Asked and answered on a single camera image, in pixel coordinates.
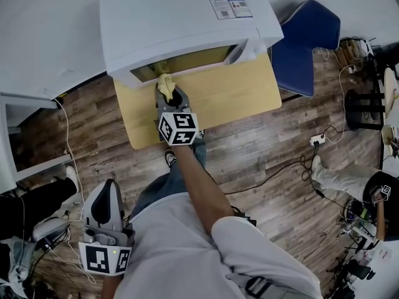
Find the black office chair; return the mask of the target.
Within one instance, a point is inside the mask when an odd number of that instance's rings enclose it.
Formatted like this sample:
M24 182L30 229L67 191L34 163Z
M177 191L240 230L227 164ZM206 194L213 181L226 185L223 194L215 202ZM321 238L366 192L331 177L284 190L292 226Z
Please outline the black office chair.
M378 72L383 75L385 69L390 68L394 71L395 77L399 79L399 42L376 47L373 52Z

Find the light wooden side table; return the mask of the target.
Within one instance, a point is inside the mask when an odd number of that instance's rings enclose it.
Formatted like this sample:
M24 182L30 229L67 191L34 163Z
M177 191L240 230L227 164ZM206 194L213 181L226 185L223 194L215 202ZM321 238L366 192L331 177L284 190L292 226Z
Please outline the light wooden side table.
M249 62L183 74L173 80L187 94L201 129L275 110L282 105L267 54ZM115 81L114 85L132 148L139 150L158 144L155 84L130 88Z

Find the grey office chair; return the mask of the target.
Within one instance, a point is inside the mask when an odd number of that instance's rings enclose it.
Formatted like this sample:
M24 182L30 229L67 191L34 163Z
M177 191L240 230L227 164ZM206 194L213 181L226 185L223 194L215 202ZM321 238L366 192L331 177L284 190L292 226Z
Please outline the grey office chair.
M39 242L42 239L54 240L67 231L70 223L68 220L53 217L38 224L32 231L32 242Z

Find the white microwave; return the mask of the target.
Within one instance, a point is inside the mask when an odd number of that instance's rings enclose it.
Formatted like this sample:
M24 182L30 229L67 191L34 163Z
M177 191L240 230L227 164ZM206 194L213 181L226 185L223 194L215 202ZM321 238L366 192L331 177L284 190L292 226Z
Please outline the white microwave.
M156 80L153 64L224 48L212 66L256 59L283 37L268 0L99 0L107 73L128 87Z

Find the person's left forearm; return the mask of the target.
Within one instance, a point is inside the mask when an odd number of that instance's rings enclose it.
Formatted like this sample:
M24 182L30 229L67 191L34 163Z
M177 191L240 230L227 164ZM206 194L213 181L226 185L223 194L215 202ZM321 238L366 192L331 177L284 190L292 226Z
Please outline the person's left forearm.
M123 275L104 276L101 292L101 299L113 299L115 292L123 280Z

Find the blue denim garment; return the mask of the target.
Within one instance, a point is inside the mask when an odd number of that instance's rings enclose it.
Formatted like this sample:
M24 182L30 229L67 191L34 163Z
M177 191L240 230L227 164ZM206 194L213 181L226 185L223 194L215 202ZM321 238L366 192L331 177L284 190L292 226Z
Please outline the blue denim garment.
M0 278L0 288L10 287L16 295L23 299L27 299L22 284L29 276L32 255L35 251L36 244L16 236L12 236L10 239L6 240L0 240L0 243L6 244L10 249L10 264L7 279Z

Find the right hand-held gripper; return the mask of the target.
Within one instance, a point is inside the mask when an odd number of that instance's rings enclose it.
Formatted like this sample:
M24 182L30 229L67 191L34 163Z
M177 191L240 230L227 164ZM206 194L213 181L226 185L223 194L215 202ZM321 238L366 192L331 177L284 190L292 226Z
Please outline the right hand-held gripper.
M167 99L156 84L155 103L158 111L156 126L160 141L166 142L169 146L191 145L198 134L199 126L186 93L176 86L172 98Z

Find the white desk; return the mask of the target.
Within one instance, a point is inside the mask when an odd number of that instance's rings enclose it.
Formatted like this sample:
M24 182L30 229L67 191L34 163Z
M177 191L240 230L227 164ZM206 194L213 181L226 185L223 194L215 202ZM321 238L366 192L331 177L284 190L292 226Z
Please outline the white desk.
M55 159L18 171L9 141L9 130L6 120L7 105L49 109L57 108L57 104L51 100L15 95L2 95L0 93L0 194L15 189L17 187L17 182L22 179L26 179L29 176L35 175L54 166L72 161L71 155L67 153Z

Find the person's right forearm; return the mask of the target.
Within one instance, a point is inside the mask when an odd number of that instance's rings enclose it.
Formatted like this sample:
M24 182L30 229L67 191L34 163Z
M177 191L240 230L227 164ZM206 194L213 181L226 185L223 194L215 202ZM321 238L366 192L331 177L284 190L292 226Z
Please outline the person's right forearm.
M227 197L196 159L189 146L174 146L172 150L177 158L191 203L204 230L211 235L214 224L224 217L233 216L233 209Z

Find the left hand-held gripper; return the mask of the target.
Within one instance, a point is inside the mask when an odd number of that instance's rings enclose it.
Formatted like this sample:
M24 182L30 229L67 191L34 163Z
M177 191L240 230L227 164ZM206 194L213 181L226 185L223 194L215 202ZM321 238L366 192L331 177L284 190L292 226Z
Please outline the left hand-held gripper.
M123 230L122 215L122 197L113 179L99 184L89 194L83 208L87 225L83 228L83 241L79 242L86 272L123 275L127 270L135 231L130 225Z

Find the yellow cloth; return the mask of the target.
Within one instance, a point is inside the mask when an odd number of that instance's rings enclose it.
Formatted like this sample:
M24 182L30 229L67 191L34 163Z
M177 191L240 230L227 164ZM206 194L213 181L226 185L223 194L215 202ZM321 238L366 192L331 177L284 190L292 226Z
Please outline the yellow cloth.
M158 90L165 96L167 103L173 99L175 87L176 83L172 81L171 74L167 70L161 69L158 78Z

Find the person's left shoe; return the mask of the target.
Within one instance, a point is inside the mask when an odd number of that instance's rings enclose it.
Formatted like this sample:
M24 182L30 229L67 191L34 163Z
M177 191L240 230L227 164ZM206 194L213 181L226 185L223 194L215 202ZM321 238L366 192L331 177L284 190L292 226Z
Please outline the person's left shoe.
M175 153L172 149L167 149L164 154L166 165L171 169L173 164L177 161Z

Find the person's blue jeans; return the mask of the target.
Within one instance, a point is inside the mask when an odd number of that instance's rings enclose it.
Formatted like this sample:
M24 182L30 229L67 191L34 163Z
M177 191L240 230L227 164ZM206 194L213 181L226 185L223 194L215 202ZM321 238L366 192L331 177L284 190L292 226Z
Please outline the person's blue jeans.
M206 145L204 139L200 140L196 137L193 144L190 145L190 149L204 168L206 162ZM130 214L130 219L138 215L142 210L154 202L181 192L187 192L187 190L176 161L171 167L169 173L156 178L142 191L132 213Z

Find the person's white shirt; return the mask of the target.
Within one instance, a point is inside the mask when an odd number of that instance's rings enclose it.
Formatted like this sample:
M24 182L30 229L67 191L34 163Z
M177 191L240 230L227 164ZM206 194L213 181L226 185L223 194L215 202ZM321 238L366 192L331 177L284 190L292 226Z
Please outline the person's white shirt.
M164 197L132 219L135 245L114 299L252 299L238 275L322 299L319 279L246 219L206 232L187 193Z

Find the blue chair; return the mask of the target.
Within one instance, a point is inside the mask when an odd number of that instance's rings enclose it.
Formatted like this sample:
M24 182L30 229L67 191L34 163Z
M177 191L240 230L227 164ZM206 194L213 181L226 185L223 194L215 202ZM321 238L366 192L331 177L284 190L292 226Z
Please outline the blue chair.
M269 51L278 87L305 96L314 94L313 51L336 50L340 19L315 0L302 2L281 23L284 37Z

